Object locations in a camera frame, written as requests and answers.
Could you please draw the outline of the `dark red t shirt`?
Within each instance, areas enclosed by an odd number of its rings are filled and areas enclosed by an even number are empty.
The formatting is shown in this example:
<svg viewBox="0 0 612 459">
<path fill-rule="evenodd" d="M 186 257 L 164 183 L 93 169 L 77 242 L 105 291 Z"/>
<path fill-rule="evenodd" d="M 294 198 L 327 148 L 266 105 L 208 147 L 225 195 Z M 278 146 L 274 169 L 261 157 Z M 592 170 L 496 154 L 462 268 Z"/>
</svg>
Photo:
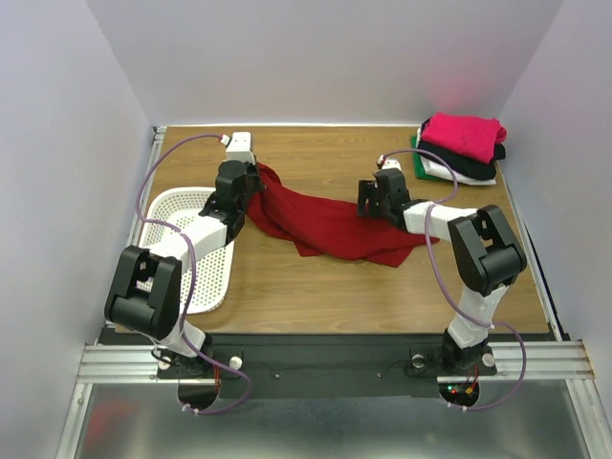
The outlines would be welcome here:
<svg viewBox="0 0 612 459">
<path fill-rule="evenodd" d="M 265 189 L 251 198 L 250 220 L 265 234 L 293 242 L 303 257 L 329 255 L 397 268 L 426 243 L 422 234 L 396 229 L 385 220 L 360 218 L 355 203 L 295 192 L 265 164 L 259 174 Z"/>
</svg>

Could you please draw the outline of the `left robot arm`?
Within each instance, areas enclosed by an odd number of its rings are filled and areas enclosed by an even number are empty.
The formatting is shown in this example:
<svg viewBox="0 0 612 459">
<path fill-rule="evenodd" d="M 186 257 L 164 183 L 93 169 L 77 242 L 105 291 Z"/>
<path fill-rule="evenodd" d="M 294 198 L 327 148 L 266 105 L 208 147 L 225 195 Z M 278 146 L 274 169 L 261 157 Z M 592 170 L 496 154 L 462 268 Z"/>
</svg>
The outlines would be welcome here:
<svg viewBox="0 0 612 459">
<path fill-rule="evenodd" d="M 263 189 L 255 160 L 226 160 L 218 167 L 211 196 L 184 229 L 147 219 L 147 224 L 165 226 L 171 233 L 155 245 L 131 245 L 121 252 L 105 318 L 180 355 L 179 363 L 190 376 L 204 376 L 215 366 L 240 377 L 240 370 L 212 358 L 211 341 L 186 321 L 186 312 L 198 261 L 237 238 L 251 198 Z"/>
</svg>

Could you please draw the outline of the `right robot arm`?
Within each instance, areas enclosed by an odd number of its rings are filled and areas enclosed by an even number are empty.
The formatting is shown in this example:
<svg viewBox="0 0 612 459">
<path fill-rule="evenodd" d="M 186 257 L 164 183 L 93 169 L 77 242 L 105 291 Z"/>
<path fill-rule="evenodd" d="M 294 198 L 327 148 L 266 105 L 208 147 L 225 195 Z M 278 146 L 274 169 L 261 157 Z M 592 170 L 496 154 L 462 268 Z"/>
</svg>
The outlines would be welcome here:
<svg viewBox="0 0 612 459">
<path fill-rule="evenodd" d="M 433 248 L 428 248 L 436 281 L 455 311 L 443 334 L 440 362 L 451 373 L 461 373 L 488 353 L 493 316 L 509 288 L 527 267 L 527 258 L 503 210 L 498 206 L 453 208 L 443 202 L 412 199 L 404 174 L 383 168 L 372 180 L 358 184 L 358 215 L 384 219 L 403 232 L 421 234 L 451 244 L 463 282 L 459 301 L 444 285 Z"/>
</svg>

